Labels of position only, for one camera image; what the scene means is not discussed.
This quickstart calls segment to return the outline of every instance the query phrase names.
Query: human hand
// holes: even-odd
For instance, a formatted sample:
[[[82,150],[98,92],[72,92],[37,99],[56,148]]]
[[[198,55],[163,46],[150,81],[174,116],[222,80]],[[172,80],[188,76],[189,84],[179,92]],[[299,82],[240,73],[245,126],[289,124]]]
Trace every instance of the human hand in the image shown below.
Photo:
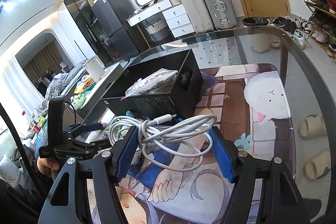
[[[51,178],[51,171],[59,169],[59,163],[54,158],[37,159],[38,170],[47,177]]]
[[[154,203],[173,199],[181,186],[183,172],[168,169],[162,170],[155,180],[154,187],[148,201]]]

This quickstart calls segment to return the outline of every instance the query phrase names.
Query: silver suitcase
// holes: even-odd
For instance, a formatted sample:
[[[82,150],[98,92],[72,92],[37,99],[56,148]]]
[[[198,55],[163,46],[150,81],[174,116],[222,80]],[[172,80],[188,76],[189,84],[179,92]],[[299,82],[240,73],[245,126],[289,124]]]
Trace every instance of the silver suitcase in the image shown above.
[[[205,0],[216,29],[232,29],[237,25],[231,0]]]
[[[196,33],[214,29],[208,8],[204,0],[181,0]]]

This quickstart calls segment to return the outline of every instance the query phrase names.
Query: metal screw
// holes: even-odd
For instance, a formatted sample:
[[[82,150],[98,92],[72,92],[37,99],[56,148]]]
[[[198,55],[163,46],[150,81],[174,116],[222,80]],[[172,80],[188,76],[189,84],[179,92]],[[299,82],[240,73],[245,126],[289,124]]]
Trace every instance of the metal screw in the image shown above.
[[[101,153],[101,156],[103,157],[103,158],[107,158],[107,157],[109,157],[111,155],[111,152],[110,151],[103,151],[102,153]]]
[[[76,161],[75,158],[69,158],[69,159],[67,160],[67,164],[73,164],[75,161]]]
[[[243,158],[245,158],[245,157],[247,157],[248,153],[245,150],[240,150],[238,152],[238,155],[241,156],[241,157],[243,157]]]
[[[275,158],[274,158],[274,162],[275,162],[276,164],[280,164],[280,163],[282,163],[282,159],[280,159],[279,157],[275,157]]]

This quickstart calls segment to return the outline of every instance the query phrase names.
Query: white kettle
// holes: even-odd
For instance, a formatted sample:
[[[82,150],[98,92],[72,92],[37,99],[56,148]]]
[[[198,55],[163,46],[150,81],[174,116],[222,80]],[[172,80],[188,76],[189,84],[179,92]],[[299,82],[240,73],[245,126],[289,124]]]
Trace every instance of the white kettle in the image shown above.
[[[98,82],[100,78],[104,76],[105,74],[104,67],[105,67],[104,63],[100,60],[100,58],[97,55],[91,57],[84,64],[84,68],[95,82]]]

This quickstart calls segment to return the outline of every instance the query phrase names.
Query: anime mouse pad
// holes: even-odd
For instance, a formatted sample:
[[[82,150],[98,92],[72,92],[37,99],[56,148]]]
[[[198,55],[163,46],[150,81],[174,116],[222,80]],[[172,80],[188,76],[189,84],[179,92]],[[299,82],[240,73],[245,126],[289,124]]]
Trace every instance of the anime mouse pad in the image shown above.
[[[295,175],[295,139],[287,97],[277,69],[271,64],[249,64],[202,70],[217,78],[196,106],[195,114],[214,113],[216,126],[228,140],[256,158],[282,158]],[[206,149],[206,137],[194,143]],[[170,144],[188,152],[188,147]],[[151,157],[166,165],[190,167],[199,159],[173,157],[155,147]],[[162,169],[148,161],[129,170],[120,183],[121,205],[130,223],[219,223],[233,184],[223,178],[216,159],[208,153],[192,172]],[[248,223],[255,223],[261,193],[256,180]]]

